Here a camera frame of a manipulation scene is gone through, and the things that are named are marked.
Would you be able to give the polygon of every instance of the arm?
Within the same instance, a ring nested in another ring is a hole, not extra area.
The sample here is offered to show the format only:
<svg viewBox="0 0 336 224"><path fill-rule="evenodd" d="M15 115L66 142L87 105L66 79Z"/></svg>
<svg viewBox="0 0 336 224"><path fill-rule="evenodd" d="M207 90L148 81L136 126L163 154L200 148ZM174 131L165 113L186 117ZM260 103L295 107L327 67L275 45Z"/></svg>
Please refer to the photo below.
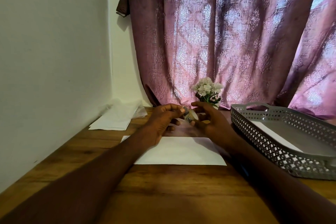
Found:
<svg viewBox="0 0 336 224"><path fill-rule="evenodd" d="M145 151L158 144L162 133L179 125L184 109L164 105L127 140L81 168L56 180L28 198L0 220L14 223L92 223L103 210L111 191Z"/></svg>
<svg viewBox="0 0 336 224"><path fill-rule="evenodd" d="M192 122L214 143L224 148L249 172L252 183L265 192L288 222L336 223L336 205L293 178L256 151L231 128L225 117L207 103L195 102L200 115ZM201 122L210 120L209 124Z"/></svg>

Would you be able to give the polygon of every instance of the brown cloth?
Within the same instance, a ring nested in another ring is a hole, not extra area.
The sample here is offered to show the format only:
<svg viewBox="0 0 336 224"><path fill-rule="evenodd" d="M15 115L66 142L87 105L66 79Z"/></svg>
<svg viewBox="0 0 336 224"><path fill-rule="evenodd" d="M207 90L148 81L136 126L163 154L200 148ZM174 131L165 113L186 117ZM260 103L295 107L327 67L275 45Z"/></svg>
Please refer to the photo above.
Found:
<svg viewBox="0 0 336 224"><path fill-rule="evenodd" d="M119 0L116 13L124 18L130 14L128 0Z"/></svg>

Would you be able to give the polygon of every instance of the perforated tray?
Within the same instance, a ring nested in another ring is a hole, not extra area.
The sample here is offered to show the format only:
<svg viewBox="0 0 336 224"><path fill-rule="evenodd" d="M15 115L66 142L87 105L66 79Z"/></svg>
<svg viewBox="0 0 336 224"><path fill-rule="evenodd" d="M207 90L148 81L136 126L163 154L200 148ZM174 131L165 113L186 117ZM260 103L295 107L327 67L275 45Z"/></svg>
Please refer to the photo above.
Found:
<svg viewBox="0 0 336 224"><path fill-rule="evenodd" d="M265 106L265 111L248 110ZM297 177L336 180L336 126L263 103L231 106L231 120L270 161ZM251 121L259 121L303 152L279 143Z"/></svg>

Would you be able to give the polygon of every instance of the wooden table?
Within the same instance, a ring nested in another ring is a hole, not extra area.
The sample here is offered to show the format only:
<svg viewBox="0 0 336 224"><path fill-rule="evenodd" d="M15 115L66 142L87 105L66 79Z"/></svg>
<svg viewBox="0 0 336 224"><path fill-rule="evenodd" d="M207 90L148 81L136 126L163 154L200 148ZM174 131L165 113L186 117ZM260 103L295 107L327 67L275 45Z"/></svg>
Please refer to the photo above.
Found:
<svg viewBox="0 0 336 224"><path fill-rule="evenodd" d="M229 112L223 112L230 119ZM83 129L0 195L0 217L29 196L99 156L148 119L126 131ZM165 136L202 136L182 124ZM301 179L336 203L336 182ZM264 201L227 166L134 165L111 193L99 223L277 223Z"/></svg>

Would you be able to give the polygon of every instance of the white wall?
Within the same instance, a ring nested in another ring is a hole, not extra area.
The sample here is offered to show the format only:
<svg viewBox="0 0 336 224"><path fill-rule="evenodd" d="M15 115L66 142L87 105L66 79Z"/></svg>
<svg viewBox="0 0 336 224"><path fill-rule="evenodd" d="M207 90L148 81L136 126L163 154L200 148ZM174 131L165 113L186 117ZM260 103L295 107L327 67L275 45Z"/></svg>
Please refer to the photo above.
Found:
<svg viewBox="0 0 336 224"><path fill-rule="evenodd" d="M0 0L0 192L110 99L107 0Z"/></svg>
<svg viewBox="0 0 336 224"><path fill-rule="evenodd" d="M116 14L119 0L108 0L110 44L113 64L113 98L124 102L142 99L144 106L152 106L141 84L134 49L131 18Z"/></svg>

